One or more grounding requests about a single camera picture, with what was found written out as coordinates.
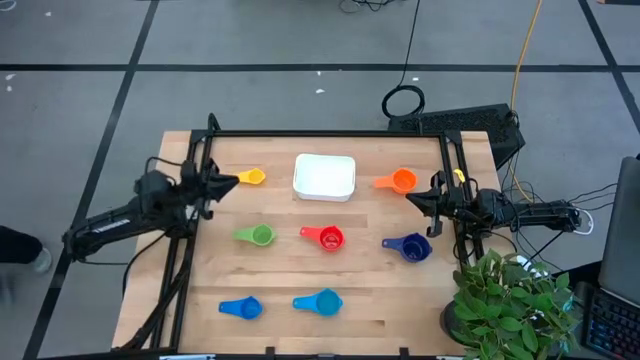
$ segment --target dark blue measuring cup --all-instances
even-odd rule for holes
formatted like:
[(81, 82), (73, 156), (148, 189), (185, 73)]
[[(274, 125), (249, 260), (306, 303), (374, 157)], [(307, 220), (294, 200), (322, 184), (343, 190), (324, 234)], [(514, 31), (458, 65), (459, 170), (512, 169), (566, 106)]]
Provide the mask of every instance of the dark blue measuring cup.
[(384, 239), (382, 240), (382, 247), (399, 251), (408, 262), (422, 261), (433, 250), (427, 239), (418, 233), (397, 239)]

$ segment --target blue measuring cup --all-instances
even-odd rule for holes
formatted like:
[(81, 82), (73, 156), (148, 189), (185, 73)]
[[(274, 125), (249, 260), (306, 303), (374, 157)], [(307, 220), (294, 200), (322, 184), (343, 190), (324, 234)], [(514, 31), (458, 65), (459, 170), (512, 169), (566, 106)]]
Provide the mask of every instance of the blue measuring cup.
[(218, 311), (239, 316), (245, 320), (257, 318), (262, 313), (262, 304), (253, 296), (240, 300), (221, 301)]
[(427, 239), (418, 233), (397, 239), (384, 239), (382, 240), (382, 247), (399, 251), (408, 262), (422, 261), (433, 250)]
[(340, 311), (342, 299), (331, 289), (324, 289), (317, 294), (301, 296), (293, 299), (293, 308), (311, 310), (322, 316), (333, 316)]

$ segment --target shoe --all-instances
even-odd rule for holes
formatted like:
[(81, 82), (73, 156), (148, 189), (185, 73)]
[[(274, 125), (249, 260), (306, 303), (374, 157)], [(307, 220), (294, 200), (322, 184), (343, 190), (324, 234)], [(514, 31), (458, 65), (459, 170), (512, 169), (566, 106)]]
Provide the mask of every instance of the shoe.
[(42, 247), (42, 251), (40, 251), (40, 254), (38, 254), (38, 257), (35, 260), (33, 260), (31, 264), (33, 266), (33, 270), (37, 274), (44, 274), (47, 271), (49, 271), (49, 269), (51, 269), (52, 262), (53, 262), (53, 259), (51, 258), (51, 253), (47, 248)]

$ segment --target white tray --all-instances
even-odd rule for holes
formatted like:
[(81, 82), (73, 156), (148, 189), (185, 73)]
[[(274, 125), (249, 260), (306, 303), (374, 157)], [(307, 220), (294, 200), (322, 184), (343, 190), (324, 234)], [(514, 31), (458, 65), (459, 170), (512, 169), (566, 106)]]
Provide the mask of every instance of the white tray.
[(300, 154), (293, 190), (303, 200), (345, 202), (356, 188), (356, 162), (348, 156)]

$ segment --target wooden table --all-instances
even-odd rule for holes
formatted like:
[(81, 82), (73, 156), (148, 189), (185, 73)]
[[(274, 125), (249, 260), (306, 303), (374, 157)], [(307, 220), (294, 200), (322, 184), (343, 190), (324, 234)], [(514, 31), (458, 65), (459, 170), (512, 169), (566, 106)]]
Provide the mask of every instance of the wooden table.
[[(188, 138), (189, 132), (166, 132), (160, 157), (181, 162)], [(463, 141), (470, 176), (481, 187), (498, 188), (486, 133), (463, 133)], [(452, 147), (450, 152), (455, 159)], [(297, 199), (292, 177), (300, 153), (353, 157), (357, 178), (351, 200)], [(181, 352), (264, 354), (265, 347), (275, 346), (278, 354), (394, 355), (399, 347), (408, 347), (412, 355), (463, 353), (438, 323), (457, 290), (451, 278), (458, 267), (451, 222), (444, 220), (443, 234), (429, 239), (433, 253), (425, 261), (406, 263), (399, 253), (383, 249), (381, 240), (424, 233), (429, 219), (403, 196), (372, 186), (374, 178), (407, 167), (419, 176), (416, 191), (428, 190), (431, 175), (443, 168), (437, 139), (228, 137), (214, 139), (211, 156), (222, 173), (258, 167), (267, 178), (259, 186), (238, 185), (212, 205), (213, 220), (199, 223)], [(175, 167), (158, 168), (178, 178)], [(234, 229), (260, 223), (277, 232), (270, 246), (232, 239)], [(344, 247), (324, 252), (298, 235), (303, 225), (338, 225), (345, 233)], [(158, 235), (140, 236), (138, 250)], [(499, 237), (485, 240), (488, 247), (505, 253), (511, 249)], [(114, 346), (128, 340), (155, 306), (167, 248), (168, 241), (160, 242), (131, 269)], [(343, 298), (337, 316), (323, 318), (292, 308), (293, 297), (323, 288)], [(249, 295), (263, 303), (259, 319), (218, 312), (220, 301)], [(170, 310), (166, 328), (172, 318)], [(168, 333), (163, 332), (163, 344), (168, 344)]]

